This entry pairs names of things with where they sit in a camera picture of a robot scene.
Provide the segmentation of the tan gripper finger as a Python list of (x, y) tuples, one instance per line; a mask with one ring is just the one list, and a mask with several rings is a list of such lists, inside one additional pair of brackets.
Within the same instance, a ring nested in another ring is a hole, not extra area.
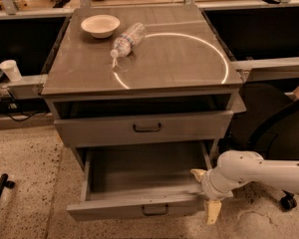
[(205, 202), (206, 223), (212, 225), (217, 221), (221, 210), (221, 202), (219, 200), (207, 200)]
[(190, 171), (197, 182), (201, 183), (205, 179), (206, 170), (194, 168)]

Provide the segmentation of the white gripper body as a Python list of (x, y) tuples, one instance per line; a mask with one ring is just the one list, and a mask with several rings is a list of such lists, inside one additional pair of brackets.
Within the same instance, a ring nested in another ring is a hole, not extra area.
[(210, 200), (223, 200), (233, 196), (232, 190), (246, 184), (226, 178), (218, 167), (206, 171), (201, 178), (202, 193)]

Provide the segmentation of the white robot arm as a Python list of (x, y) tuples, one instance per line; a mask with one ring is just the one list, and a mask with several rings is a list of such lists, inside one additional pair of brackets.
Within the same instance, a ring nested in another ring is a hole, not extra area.
[(229, 150), (219, 156), (213, 169), (194, 168), (190, 173), (200, 185), (208, 225), (216, 222), (221, 201), (250, 182), (299, 195), (299, 160), (265, 160), (254, 151)]

